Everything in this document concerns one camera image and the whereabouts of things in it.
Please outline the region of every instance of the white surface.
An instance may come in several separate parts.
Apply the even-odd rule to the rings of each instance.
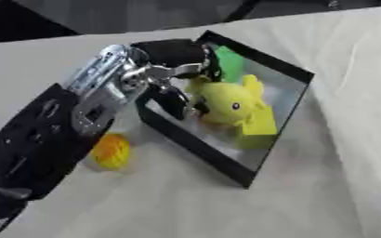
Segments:
[[[136,145],[130,174],[79,165],[0,237],[381,237],[381,8],[2,44],[0,127],[108,44],[205,29],[317,73],[312,88],[342,166],[311,95],[249,191],[126,112],[115,130]]]

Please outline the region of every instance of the yellow stuffed fish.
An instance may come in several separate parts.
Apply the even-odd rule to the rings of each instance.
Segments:
[[[208,113],[204,122],[237,126],[254,111],[266,104],[261,100],[263,84],[252,74],[243,77],[243,85],[211,83],[203,78],[193,79],[186,89],[193,95],[191,103],[203,103]]]

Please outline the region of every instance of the yellow ball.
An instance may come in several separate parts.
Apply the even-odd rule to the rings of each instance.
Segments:
[[[106,134],[92,149],[92,157],[105,169],[117,170],[126,167],[130,155],[130,145],[120,134]]]

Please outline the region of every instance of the yellow block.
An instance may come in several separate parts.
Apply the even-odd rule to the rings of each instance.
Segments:
[[[256,110],[244,123],[239,124],[236,130],[238,147],[242,149],[267,149],[277,135],[273,110],[270,106]]]

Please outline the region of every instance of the black box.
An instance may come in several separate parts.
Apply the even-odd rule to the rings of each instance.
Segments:
[[[270,146],[258,150],[236,150],[232,145],[227,148],[227,143],[222,146],[222,142],[218,143],[221,146],[217,146],[215,139],[202,138],[198,132],[190,131],[192,126],[150,108],[150,91],[138,98],[136,102],[138,114],[144,123],[248,188],[308,89],[313,73],[217,33],[208,31],[198,41],[211,46],[226,46],[244,58],[245,73],[261,74],[261,81],[265,85],[265,101],[273,108],[278,128],[278,133]]]

